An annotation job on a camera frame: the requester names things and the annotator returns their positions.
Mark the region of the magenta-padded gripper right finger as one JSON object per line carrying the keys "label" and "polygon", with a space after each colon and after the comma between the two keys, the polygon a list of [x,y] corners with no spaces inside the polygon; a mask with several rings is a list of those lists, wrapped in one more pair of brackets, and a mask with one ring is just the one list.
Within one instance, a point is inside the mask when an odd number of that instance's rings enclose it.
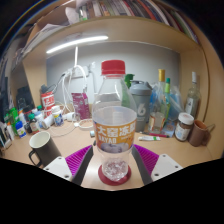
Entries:
{"label": "magenta-padded gripper right finger", "polygon": [[156,153],[139,145],[134,145],[132,155],[139,169],[144,185],[164,178],[182,169],[182,166],[167,154]]}

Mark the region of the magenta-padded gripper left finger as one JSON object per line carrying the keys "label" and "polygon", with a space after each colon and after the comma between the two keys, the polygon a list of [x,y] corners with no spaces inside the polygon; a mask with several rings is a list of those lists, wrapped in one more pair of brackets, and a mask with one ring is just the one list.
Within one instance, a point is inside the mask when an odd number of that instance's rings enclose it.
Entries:
{"label": "magenta-padded gripper left finger", "polygon": [[58,156],[44,170],[76,185],[81,185],[92,156],[93,146],[89,145],[66,158]]}

